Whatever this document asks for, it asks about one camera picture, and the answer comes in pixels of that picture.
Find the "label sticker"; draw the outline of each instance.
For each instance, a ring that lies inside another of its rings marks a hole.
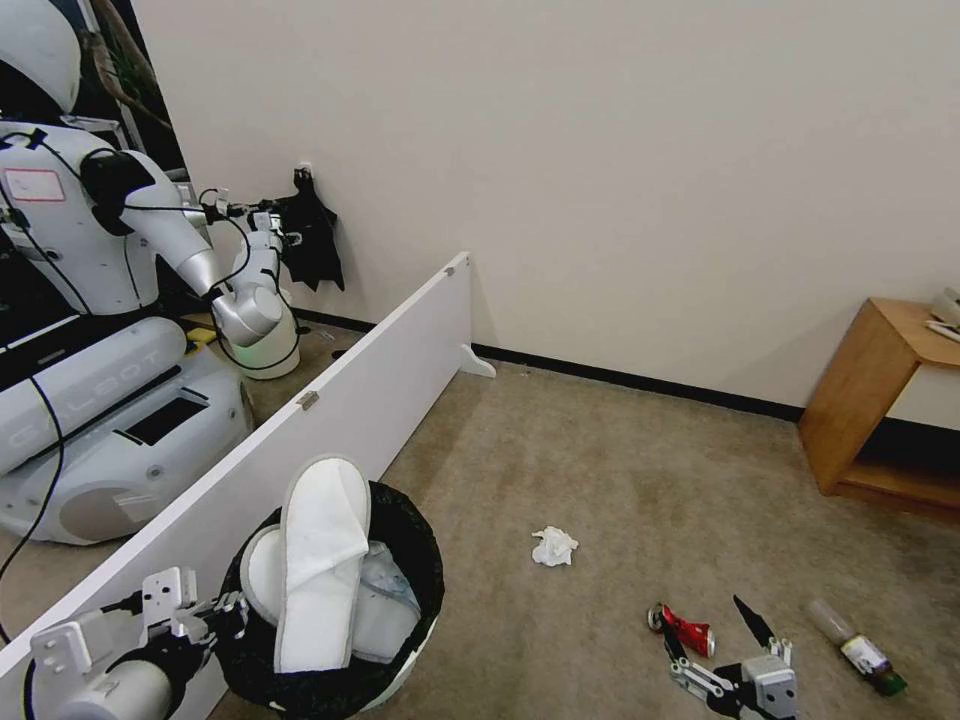
[[[847,641],[840,652],[864,675],[872,675],[889,662],[877,646],[863,635]]]
[[[10,168],[4,172],[14,200],[24,202],[63,202],[60,176],[53,170]]]

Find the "white slipper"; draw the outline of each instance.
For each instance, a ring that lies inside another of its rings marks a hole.
[[[349,664],[369,527],[370,487],[346,460],[319,460],[291,483],[280,515],[275,672]]]
[[[247,544],[240,585],[251,607],[274,626],[282,603],[280,566],[280,526],[271,525]],[[383,543],[370,543],[353,617],[353,654],[362,660],[389,663],[419,621],[416,597],[390,551]]]
[[[240,589],[250,607],[274,627],[283,604],[280,525],[270,525],[250,538],[240,559]]]

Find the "white wall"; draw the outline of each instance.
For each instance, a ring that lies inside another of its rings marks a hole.
[[[469,248],[478,342],[799,405],[866,296],[960,283],[956,0],[135,5],[198,185],[314,163],[349,291],[301,306]]]

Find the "bottle label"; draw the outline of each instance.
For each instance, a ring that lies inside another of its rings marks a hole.
[[[845,642],[840,652],[864,675],[873,675],[889,663],[880,649],[863,635],[857,635]]]

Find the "red can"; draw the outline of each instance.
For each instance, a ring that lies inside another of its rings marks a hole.
[[[647,610],[647,625],[656,633],[663,632],[663,624],[667,623],[677,639],[684,645],[707,658],[712,658],[717,651],[717,643],[713,637],[713,630],[707,623],[692,623],[684,620],[663,603],[657,603]]]

